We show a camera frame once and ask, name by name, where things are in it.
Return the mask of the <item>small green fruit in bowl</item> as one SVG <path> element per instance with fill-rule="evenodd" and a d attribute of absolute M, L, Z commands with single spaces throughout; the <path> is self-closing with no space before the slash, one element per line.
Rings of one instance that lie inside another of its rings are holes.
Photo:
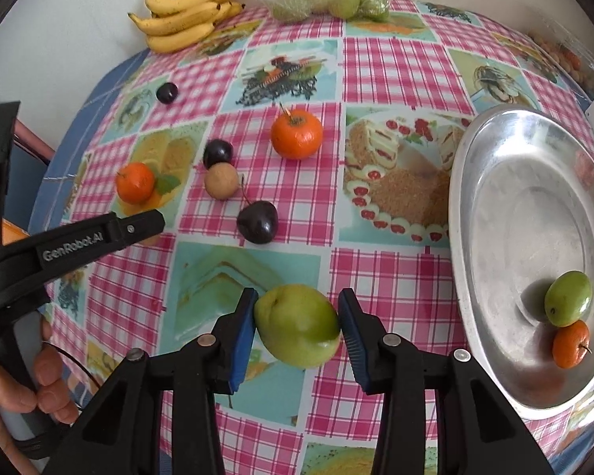
<path fill-rule="evenodd" d="M 582 271 L 571 270 L 560 275 L 544 298 L 549 322 L 559 328 L 574 324 L 588 309 L 593 293 L 590 279 Z"/>

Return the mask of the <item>large green fruit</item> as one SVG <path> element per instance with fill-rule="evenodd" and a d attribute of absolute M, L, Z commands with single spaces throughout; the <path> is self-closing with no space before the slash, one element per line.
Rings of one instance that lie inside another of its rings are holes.
<path fill-rule="evenodd" d="M 275 287 L 256 301 L 254 318 L 266 350 L 295 368 L 324 365 L 339 348 L 337 311 L 325 295 L 311 286 Z"/>

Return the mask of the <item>brown longan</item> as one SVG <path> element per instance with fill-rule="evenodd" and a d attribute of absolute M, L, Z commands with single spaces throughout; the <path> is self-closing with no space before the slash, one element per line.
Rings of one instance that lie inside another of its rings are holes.
<path fill-rule="evenodd" d="M 212 165 L 206 172 L 204 183 L 207 193 L 220 201 L 231 198 L 240 185 L 237 170 L 226 162 Z"/>

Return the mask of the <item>banana bunch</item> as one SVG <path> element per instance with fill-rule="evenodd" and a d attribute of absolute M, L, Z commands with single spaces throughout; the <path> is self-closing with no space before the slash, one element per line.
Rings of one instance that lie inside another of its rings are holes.
<path fill-rule="evenodd" d="M 154 54 L 169 55 L 202 42 L 244 9 L 237 0 L 143 0 L 149 17 L 128 13 Z"/>

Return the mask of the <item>large orange with stem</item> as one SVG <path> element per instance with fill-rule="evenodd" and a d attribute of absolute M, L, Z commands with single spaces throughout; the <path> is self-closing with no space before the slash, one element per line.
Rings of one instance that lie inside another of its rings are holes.
<path fill-rule="evenodd" d="M 300 161 L 314 156 L 323 144 L 323 124 L 307 110 L 280 105 L 280 116 L 273 121 L 270 140 L 282 158 Z"/>

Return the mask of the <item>dark cherry with stem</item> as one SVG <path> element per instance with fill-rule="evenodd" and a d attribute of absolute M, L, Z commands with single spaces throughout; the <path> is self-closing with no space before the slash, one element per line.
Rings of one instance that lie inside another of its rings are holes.
<path fill-rule="evenodd" d="M 267 245 L 276 238 L 279 213 L 271 201 L 251 201 L 244 189 L 244 176 L 240 176 L 242 207 L 236 219 L 237 230 L 248 242 Z"/>

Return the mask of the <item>silver metal bowl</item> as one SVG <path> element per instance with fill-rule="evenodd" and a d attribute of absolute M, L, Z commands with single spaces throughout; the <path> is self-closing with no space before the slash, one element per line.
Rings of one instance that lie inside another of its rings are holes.
<path fill-rule="evenodd" d="M 594 157 L 561 124 L 501 105 L 466 129 L 452 166 L 448 234 L 466 340 L 520 417 L 544 419 L 594 386 Z M 552 360 L 544 296 L 582 271 L 590 350 L 573 369 Z"/>

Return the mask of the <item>checkered picture tablecloth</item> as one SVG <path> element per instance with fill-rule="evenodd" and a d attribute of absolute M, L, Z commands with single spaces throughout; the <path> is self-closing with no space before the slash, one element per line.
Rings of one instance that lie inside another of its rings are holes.
<path fill-rule="evenodd" d="M 116 172 L 154 165 L 151 205 L 164 234 L 53 283 L 47 311 L 80 403 L 130 348 L 168 353 L 210 330 L 242 289 L 301 283 L 362 305 L 420 348 L 466 342 L 448 252 L 446 183 L 471 120 L 501 102 L 530 105 L 594 148 L 588 105 L 527 34 L 480 14 L 396 0 L 384 23 L 317 16 L 284 25 L 264 8 L 225 21 L 169 56 L 141 53 L 86 99 L 55 154 L 30 229 L 113 211 Z M 170 105 L 163 83 L 178 86 Z M 270 129 L 280 105 L 323 124 L 323 144 L 280 157 Z M 205 189 L 206 143 L 234 147 L 251 201 L 271 201 L 276 238 L 245 240 L 228 199 Z"/>

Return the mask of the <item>clear box of longans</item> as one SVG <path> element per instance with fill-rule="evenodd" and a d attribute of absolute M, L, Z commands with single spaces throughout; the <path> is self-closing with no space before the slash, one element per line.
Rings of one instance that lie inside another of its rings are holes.
<path fill-rule="evenodd" d="M 541 17 L 527 32 L 529 38 L 545 51 L 572 80 L 594 98 L 594 54 L 563 25 Z"/>

